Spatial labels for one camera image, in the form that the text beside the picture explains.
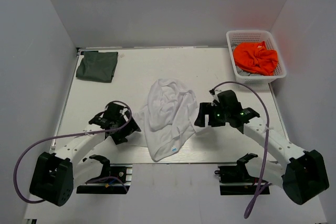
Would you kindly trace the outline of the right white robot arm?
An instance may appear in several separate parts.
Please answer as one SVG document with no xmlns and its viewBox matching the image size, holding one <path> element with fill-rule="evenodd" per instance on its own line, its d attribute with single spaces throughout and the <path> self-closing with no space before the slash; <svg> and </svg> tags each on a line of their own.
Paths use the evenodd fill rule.
<svg viewBox="0 0 336 224">
<path fill-rule="evenodd" d="M 306 151 L 268 128 L 266 122 L 252 108 L 243 108 L 232 90 L 215 95 L 213 102 L 199 106 L 195 125 L 220 127 L 229 124 L 254 140 L 273 156 L 275 163 L 264 161 L 257 154 L 248 153 L 234 166 L 221 166 L 215 171 L 223 184 L 251 183 L 263 169 L 262 184 L 271 183 L 282 188 L 296 204 L 303 205 L 330 186 L 324 159 L 316 151 Z"/>
</svg>

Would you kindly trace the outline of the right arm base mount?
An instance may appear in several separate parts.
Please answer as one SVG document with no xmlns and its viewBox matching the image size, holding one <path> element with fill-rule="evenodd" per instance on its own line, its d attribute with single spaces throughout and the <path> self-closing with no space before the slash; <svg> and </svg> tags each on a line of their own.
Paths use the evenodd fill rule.
<svg viewBox="0 0 336 224">
<path fill-rule="evenodd" d="M 219 179 L 221 196 L 248 196 L 257 189 L 259 179 L 243 172 L 238 165 L 219 166 L 214 174 Z"/>
</svg>

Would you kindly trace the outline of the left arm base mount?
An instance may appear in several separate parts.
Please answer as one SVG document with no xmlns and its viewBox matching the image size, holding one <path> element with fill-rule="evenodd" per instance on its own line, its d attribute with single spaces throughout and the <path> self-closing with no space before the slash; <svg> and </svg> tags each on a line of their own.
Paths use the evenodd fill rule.
<svg viewBox="0 0 336 224">
<path fill-rule="evenodd" d="M 83 195 L 126 195 L 132 180 L 132 165 L 111 164 L 106 175 L 94 178 L 93 182 L 83 184 L 76 194 Z"/>
</svg>

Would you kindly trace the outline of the folded dark green t-shirt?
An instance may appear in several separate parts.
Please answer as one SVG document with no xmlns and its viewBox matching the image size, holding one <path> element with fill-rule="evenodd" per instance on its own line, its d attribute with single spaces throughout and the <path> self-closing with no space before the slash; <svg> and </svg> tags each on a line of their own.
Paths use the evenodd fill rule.
<svg viewBox="0 0 336 224">
<path fill-rule="evenodd" d="M 111 83 L 118 55 L 118 52 L 85 51 L 76 70 L 76 78 L 83 81 Z"/>
</svg>

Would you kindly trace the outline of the orange t-shirt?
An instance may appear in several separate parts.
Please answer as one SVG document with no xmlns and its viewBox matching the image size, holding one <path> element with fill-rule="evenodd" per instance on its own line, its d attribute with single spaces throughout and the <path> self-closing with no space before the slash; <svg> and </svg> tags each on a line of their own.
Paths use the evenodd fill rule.
<svg viewBox="0 0 336 224">
<path fill-rule="evenodd" d="M 243 42 L 233 49 L 234 63 L 249 74 L 273 76 L 279 63 L 276 50 L 267 49 L 266 42 Z"/>
</svg>

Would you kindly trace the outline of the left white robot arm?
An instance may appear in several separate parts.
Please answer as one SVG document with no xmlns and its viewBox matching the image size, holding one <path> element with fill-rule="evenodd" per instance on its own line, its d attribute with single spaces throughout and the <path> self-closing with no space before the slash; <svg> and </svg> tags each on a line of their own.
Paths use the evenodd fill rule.
<svg viewBox="0 0 336 224">
<path fill-rule="evenodd" d="M 86 183 L 110 180 L 123 184 L 113 174 L 110 160 L 94 154 L 94 148 L 112 138 L 125 143 L 127 136 L 140 131 L 130 107 L 121 101 L 108 103 L 104 111 L 89 120 L 81 133 L 53 153 L 43 152 L 37 158 L 29 192 L 56 206 L 63 206 L 77 187 Z"/>
</svg>

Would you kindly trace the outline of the white t-shirt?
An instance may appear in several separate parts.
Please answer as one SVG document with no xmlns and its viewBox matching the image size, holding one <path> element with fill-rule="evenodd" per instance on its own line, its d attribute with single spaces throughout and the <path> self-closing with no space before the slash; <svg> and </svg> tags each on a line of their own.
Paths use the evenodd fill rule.
<svg viewBox="0 0 336 224">
<path fill-rule="evenodd" d="M 193 90 L 177 79 L 158 79 L 142 108 L 132 113 L 140 128 L 128 137 L 131 145 L 147 147 L 158 162 L 177 153 L 199 127 L 194 126 L 199 104 Z"/>
</svg>

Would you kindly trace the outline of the white plastic basket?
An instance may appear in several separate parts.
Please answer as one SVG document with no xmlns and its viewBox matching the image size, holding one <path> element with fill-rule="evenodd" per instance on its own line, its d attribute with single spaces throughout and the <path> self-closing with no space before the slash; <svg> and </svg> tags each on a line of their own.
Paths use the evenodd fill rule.
<svg viewBox="0 0 336 224">
<path fill-rule="evenodd" d="M 265 30 L 231 30 L 226 33 L 228 48 L 230 57 L 232 60 L 233 70 L 235 74 L 236 81 L 248 84 L 264 84 L 271 83 L 276 79 L 281 79 L 286 76 L 286 69 L 280 54 L 280 51 L 275 43 L 275 40 L 270 32 Z M 236 65 L 233 58 L 233 49 L 237 45 L 243 42 L 266 42 L 267 49 L 276 50 L 278 53 L 279 63 L 274 72 L 273 76 L 257 76 L 257 77 L 244 77 L 240 76 L 236 71 Z"/>
</svg>

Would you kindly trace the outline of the grey t-shirt in basket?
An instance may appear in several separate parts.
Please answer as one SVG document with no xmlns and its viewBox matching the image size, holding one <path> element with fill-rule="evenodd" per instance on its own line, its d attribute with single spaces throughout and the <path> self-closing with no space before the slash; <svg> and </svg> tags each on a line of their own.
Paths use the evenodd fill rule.
<svg viewBox="0 0 336 224">
<path fill-rule="evenodd" d="M 247 71 L 241 69 L 239 66 L 236 66 L 236 71 L 237 71 L 237 73 L 238 73 L 240 76 L 244 76 L 244 77 L 248 77 L 248 76 L 251 76 L 251 77 L 261 76 L 261 75 L 258 74 L 258 73 L 247 72 Z"/>
</svg>

